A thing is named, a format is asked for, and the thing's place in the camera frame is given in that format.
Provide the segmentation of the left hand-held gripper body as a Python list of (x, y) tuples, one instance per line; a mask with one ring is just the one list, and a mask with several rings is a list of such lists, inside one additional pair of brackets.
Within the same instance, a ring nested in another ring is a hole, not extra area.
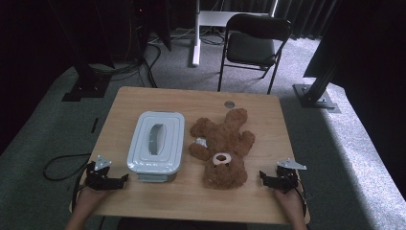
[(117, 190), (116, 186), (120, 184), (120, 180), (107, 176), (111, 165), (111, 161), (99, 155), (86, 166), (85, 185), (96, 191)]

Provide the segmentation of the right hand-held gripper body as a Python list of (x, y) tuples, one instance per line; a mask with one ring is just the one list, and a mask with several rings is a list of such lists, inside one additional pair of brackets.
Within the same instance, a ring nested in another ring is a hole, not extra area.
[(277, 189), (283, 190), (285, 193), (292, 189), (297, 189), (300, 183), (298, 171), (305, 171), (306, 166), (295, 160), (287, 158), (277, 162)]

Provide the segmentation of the clear plastic storage box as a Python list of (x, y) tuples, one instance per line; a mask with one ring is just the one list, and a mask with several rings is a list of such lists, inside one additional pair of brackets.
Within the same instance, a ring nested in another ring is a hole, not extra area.
[(142, 182), (165, 183), (173, 181), (177, 176), (178, 170), (171, 172), (134, 171), (134, 173)]

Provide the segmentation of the white box lid grey handle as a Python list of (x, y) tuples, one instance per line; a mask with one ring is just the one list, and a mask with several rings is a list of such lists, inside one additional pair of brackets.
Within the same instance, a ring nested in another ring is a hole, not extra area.
[(180, 169), (185, 118), (178, 112), (146, 111), (138, 119), (127, 166), (137, 174), (174, 174)]

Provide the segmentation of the brown teddy bear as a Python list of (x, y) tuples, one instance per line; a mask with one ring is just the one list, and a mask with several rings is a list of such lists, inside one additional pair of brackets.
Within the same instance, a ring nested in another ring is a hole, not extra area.
[(247, 120), (247, 110), (236, 108), (227, 112), (223, 123), (200, 118), (192, 126), (190, 134), (194, 141), (189, 146), (189, 152), (205, 162), (205, 187), (229, 190), (239, 188), (247, 181), (243, 158), (256, 141), (253, 132), (240, 131)]

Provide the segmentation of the person's left hand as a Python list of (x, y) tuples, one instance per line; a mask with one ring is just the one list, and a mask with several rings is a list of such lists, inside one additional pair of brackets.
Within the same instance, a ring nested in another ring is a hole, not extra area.
[(81, 189), (74, 208), (74, 214), (80, 217), (90, 216), (98, 205), (110, 194), (110, 191), (96, 191), (88, 187)]

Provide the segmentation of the person's right hand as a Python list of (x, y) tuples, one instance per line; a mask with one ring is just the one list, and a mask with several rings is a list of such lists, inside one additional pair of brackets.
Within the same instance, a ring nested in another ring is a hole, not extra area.
[(304, 220), (302, 199), (296, 192), (291, 190), (284, 194), (279, 190), (275, 190), (273, 194), (291, 223)]

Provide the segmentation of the person's dark clothing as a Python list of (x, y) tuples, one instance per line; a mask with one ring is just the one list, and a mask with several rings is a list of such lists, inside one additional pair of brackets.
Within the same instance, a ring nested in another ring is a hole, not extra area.
[(246, 223), (160, 218), (122, 218), (117, 230), (248, 230)]

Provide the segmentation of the black metal stand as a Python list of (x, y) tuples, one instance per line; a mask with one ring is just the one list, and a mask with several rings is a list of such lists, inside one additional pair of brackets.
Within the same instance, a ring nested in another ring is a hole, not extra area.
[(293, 85), (296, 96), (304, 108), (321, 108), (329, 113), (340, 113), (337, 103), (334, 103), (327, 93), (327, 87), (334, 77), (337, 61), (328, 67), (327, 71), (318, 77), (312, 84), (298, 83)]
[(111, 76), (97, 74), (91, 64), (113, 67), (97, 0), (47, 0), (63, 51), (78, 73), (64, 102), (103, 98)]

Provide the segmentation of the black folding chair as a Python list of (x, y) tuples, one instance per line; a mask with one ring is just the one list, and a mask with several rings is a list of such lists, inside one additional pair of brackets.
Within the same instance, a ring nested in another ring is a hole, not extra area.
[(264, 79), (273, 69), (267, 93), (271, 92), (282, 57), (292, 33), (287, 19), (238, 13), (226, 24), (217, 90), (221, 90), (225, 67), (261, 71)]

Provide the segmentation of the dark curtain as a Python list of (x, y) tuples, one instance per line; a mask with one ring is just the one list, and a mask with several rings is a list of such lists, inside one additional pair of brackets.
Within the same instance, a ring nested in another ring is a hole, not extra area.
[(342, 0), (304, 74), (345, 89), (406, 198), (406, 0)]

